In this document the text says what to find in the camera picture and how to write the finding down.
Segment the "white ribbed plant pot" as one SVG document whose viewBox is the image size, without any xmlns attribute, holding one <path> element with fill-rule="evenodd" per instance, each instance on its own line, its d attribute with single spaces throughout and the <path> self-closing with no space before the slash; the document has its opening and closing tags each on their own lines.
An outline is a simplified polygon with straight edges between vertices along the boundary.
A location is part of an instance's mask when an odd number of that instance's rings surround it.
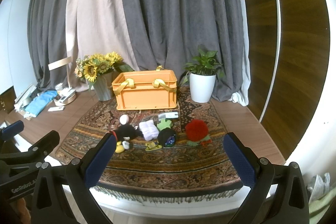
<svg viewBox="0 0 336 224">
<path fill-rule="evenodd" d="M 190 74 L 190 93 L 191 99 L 197 103 L 207 103 L 211 99 L 216 75 L 203 76 Z"/>
</svg>

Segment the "blue cloth bag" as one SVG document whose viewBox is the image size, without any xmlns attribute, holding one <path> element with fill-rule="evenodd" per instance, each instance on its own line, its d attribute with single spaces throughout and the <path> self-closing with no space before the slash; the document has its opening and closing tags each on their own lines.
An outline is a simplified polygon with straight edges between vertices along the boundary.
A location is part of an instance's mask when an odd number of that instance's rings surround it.
<svg viewBox="0 0 336 224">
<path fill-rule="evenodd" d="M 36 118 L 40 112 L 57 96 L 56 90 L 47 90 L 40 96 L 35 97 L 25 108 L 24 117 Z"/>
</svg>

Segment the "beige curtain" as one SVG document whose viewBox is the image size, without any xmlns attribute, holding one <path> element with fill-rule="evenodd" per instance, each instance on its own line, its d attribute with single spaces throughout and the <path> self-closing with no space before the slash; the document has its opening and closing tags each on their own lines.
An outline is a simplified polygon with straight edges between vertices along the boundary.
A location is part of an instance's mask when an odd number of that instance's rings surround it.
<svg viewBox="0 0 336 224">
<path fill-rule="evenodd" d="M 139 69 L 122 0 L 67 0 L 66 49 L 73 61 L 70 64 L 71 85 L 79 92 L 87 90 L 88 85 L 74 74 L 77 58 L 115 51 L 134 70 Z"/>
</svg>

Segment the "small yellow-green toy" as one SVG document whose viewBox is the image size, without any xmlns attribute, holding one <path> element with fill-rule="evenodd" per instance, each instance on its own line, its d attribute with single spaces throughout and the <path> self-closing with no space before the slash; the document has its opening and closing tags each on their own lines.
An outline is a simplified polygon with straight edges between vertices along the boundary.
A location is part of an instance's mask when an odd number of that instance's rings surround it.
<svg viewBox="0 0 336 224">
<path fill-rule="evenodd" d="M 157 142 L 157 141 L 151 141 L 149 143 L 146 143 L 146 152 L 152 152 L 152 151 L 157 151 L 159 149 L 162 149 L 162 146 Z"/>
</svg>

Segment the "dark grey curtain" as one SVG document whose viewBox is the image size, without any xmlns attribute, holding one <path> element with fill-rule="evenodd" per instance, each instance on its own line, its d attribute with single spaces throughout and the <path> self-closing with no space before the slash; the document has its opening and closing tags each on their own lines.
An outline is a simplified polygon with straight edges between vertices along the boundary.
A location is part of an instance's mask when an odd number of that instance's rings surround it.
<svg viewBox="0 0 336 224">
<path fill-rule="evenodd" d="M 251 82 L 244 0 L 122 0 L 138 71 L 158 66 L 178 79 L 200 47 L 217 51 L 225 76 L 217 78 L 213 98 L 248 104 Z M 67 0 L 30 0 L 29 52 L 38 86 L 52 88 L 66 80 L 66 69 L 48 65 L 68 57 Z"/>
</svg>

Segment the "light green towel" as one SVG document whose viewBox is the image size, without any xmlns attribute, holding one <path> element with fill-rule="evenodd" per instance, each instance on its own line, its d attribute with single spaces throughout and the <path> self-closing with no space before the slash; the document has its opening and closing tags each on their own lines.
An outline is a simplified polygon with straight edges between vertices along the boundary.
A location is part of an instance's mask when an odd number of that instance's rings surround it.
<svg viewBox="0 0 336 224">
<path fill-rule="evenodd" d="M 309 223 L 318 223 L 335 199 L 335 189 L 309 204 Z"/>
</svg>

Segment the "white crumpled cloth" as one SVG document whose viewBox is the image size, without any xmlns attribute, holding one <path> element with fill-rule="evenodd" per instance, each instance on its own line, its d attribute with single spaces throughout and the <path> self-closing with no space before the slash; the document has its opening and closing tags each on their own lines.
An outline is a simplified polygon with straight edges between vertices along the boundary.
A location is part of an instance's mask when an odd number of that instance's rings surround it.
<svg viewBox="0 0 336 224">
<path fill-rule="evenodd" d="M 330 173 L 326 172 L 323 176 L 316 175 L 306 187 L 309 196 L 309 203 L 320 199 L 330 190 Z"/>
</svg>

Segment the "sunflower bouquet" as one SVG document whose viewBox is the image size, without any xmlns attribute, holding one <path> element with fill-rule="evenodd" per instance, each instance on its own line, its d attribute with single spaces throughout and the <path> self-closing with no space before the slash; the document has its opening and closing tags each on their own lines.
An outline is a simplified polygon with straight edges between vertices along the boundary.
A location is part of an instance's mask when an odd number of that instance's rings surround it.
<svg viewBox="0 0 336 224">
<path fill-rule="evenodd" d="M 98 78 L 111 72 L 132 72 L 134 69 L 128 65 L 120 54 L 94 53 L 76 59 L 74 74 L 80 80 L 85 80 L 89 89 L 98 81 Z"/>
</svg>

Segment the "black sequin pouch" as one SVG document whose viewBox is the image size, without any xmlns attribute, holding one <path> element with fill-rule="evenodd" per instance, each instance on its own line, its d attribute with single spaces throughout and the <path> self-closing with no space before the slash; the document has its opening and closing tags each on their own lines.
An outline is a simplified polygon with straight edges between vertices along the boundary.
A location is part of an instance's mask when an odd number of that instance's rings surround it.
<svg viewBox="0 0 336 224">
<path fill-rule="evenodd" d="M 173 147 L 177 141 L 177 133 L 167 127 L 159 132 L 157 139 L 162 147 Z"/>
</svg>

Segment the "green plush toy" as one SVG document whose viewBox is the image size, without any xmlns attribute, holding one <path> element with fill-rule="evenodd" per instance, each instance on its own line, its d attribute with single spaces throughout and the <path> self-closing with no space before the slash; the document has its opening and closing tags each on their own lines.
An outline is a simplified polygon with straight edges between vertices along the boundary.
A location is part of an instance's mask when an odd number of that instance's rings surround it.
<svg viewBox="0 0 336 224">
<path fill-rule="evenodd" d="M 157 124 L 157 129 L 159 131 L 164 130 L 165 128 L 171 128 L 173 125 L 173 122 L 169 119 L 160 119 Z"/>
</svg>

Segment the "red fluffy strawberry plush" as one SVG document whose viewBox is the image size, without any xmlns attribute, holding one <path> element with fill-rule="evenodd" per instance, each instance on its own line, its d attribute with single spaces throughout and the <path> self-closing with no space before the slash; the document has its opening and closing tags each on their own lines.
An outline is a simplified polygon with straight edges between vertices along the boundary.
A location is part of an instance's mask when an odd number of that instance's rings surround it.
<svg viewBox="0 0 336 224">
<path fill-rule="evenodd" d="M 193 119 L 186 125 L 185 133 L 187 144 L 190 146 L 197 146 L 199 144 L 205 146 L 212 142 L 207 124 L 203 120 Z"/>
</svg>

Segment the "patterned oriental rug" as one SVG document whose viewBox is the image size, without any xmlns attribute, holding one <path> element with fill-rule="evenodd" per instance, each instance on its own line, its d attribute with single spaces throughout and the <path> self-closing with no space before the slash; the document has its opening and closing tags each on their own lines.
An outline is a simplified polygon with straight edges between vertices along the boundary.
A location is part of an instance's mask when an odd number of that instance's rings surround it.
<svg viewBox="0 0 336 224">
<path fill-rule="evenodd" d="M 73 158 L 82 158 L 109 130 L 119 126 L 118 119 L 125 113 L 130 123 L 153 120 L 170 110 L 118 111 L 116 99 L 97 102 L 83 115 L 55 152 L 62 164 Z M 145 151 L 143 138 L 130 141 L 130 149 L 114 153 L 96 189 L 117 198 L 132 201 L 181 202 L 214 200 L 233 196 L 242 182 L 223 149 L 223 137 L 228 133 L 213 102 L 196 103 L 188 88 L 178 91 L 178 105 L 173 111 L 179 118 L 173 120 L 177 142 L 173 147 Z M 209 140 L 205 144 L 187 144 L 185 127 L 194 119 L 205 122 Z"/>
</svg>

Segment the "orange plastic storage crate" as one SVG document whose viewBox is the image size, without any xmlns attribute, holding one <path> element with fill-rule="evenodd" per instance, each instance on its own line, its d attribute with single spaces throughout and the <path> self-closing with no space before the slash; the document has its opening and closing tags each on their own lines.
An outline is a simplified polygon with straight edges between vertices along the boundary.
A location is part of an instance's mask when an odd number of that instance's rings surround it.
<svg viewBox="0 0 336 224">
<path fill-rule="evenodd" d="M 112 82 L 117 110 L 161 110 L 177 107 L 177 78 L 172 70 L 123 72 Z"/>
</svg>

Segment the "ribbed grey-green vase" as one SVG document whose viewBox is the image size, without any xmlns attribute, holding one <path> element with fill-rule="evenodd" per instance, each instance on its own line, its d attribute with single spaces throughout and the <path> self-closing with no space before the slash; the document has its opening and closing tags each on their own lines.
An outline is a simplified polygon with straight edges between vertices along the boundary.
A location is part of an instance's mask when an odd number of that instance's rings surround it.
<svg viewBox="0 0 336 224">
<path fill-rule="evenodd" d="M 109 101 L 112 98 L 113 73 L 98 76 L 93 87 L 99 101 Z"/>
</svg>

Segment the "green potted plant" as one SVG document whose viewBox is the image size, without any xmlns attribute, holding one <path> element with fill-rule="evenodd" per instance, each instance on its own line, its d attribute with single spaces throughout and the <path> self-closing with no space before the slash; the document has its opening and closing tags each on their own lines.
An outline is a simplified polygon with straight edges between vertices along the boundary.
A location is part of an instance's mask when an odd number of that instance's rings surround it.
<svg viewBox="0 0 336 224">
<path fill-rule="evenodd" d="M 191 74 L 200 76 L 225 76 L 224 65 L 217 60 L 217 51 L 205 51 L 198 48 L 198 55 L 193 57 L 193 61 L 185 63 L 180 86 L 186 84 Z"/>
</svg>

